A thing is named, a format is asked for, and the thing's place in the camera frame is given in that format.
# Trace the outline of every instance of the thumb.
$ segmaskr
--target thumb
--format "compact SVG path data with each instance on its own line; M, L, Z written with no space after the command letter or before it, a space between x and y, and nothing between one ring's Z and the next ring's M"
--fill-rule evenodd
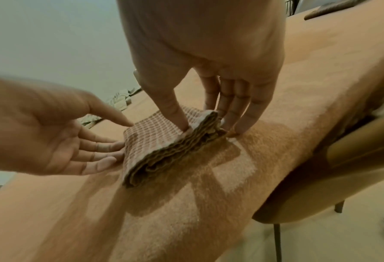
M175 91L173 89L156 90L154 88L149 88L142 82L137 70L135 70L133 74L142 89L159 108L162 115L175 124L175 126L177 126L180 130L184 132L188 130L188 119L176 99Z

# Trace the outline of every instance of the chair backrest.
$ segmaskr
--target chair backrest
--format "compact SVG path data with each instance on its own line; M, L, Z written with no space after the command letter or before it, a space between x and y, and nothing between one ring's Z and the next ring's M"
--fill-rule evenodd
M261 223L294 222L384 180L384 116L323 149L289 174L254 214Z

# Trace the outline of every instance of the checkered cloth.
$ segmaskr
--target checkered cloth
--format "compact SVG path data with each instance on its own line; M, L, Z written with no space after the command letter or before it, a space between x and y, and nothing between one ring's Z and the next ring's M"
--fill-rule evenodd
M124 132L126 139L123 184L137 186L184 155L226 134L213 110L183 107L189 130L182 133L162 113L156 112Z

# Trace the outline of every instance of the dish towel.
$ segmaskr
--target dish towel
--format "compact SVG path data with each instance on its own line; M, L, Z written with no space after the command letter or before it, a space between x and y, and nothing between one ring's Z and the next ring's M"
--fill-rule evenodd
M186 154L200 149L227 132L213 110L182 106L189 121L186 132L179 130L160 111L126 129L123 185L140 185Z
M132 103L131 96L139 93L140 91L141 91L140 86L121 90L117 92L114 96L107 99L106 104L109 104L112 107L120 111L123 111L127 108L128 105ZM79 119L80 123L89 129L102 120L103 119L101 117L90 115L90 114Z

